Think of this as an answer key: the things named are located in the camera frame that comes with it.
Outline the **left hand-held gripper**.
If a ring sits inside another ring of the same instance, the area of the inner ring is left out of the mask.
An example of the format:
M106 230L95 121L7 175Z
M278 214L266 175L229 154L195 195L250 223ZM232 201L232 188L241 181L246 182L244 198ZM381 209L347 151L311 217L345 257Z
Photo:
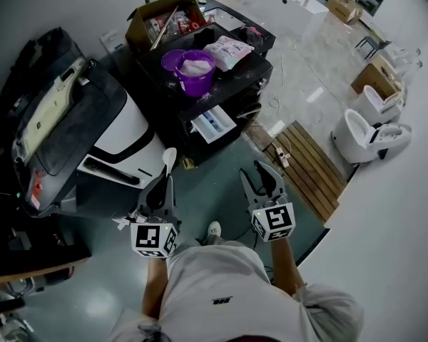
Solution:
M131 247L142 257L166 259L176 248L181 221L175 216L172 175L162 174L141 191L130 223Z

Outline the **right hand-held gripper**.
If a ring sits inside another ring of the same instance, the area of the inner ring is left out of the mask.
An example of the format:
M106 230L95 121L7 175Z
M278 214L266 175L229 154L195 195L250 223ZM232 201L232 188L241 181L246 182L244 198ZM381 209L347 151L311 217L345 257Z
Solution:
M255 160L254 166L266 195L258 195L248 173L243 168L239 170L240 181L249 203L250 223L264 242L287 238L295 228L295 214L285 193L282 176L264 162Z

